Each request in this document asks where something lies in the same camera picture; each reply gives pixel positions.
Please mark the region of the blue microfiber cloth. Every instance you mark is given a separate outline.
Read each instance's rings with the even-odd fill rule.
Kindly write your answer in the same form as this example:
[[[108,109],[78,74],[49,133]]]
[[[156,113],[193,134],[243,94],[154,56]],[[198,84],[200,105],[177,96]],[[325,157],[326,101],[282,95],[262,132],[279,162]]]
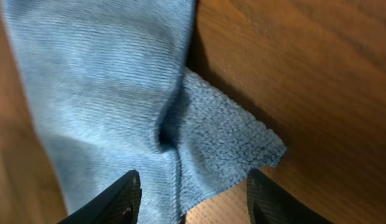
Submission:
[[[131,169],[139,223],[176,223],[286,151],[187,69],[186,0],[5,0],[34,126],[74,212]]]

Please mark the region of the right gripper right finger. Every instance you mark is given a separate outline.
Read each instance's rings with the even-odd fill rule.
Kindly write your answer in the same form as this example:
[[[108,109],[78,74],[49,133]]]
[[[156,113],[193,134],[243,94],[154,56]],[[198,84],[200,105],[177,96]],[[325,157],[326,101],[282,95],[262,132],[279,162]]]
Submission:
[[[258,169],[248,172],[246,186],[252,224],[330,224]]]

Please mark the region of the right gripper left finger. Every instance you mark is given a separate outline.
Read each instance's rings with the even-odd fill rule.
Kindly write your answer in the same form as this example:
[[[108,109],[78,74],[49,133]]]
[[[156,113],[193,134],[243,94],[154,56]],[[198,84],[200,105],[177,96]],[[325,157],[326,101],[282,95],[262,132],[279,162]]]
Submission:
[[[136,224],[141,198],[140,175],[130,170],[59,224]]]

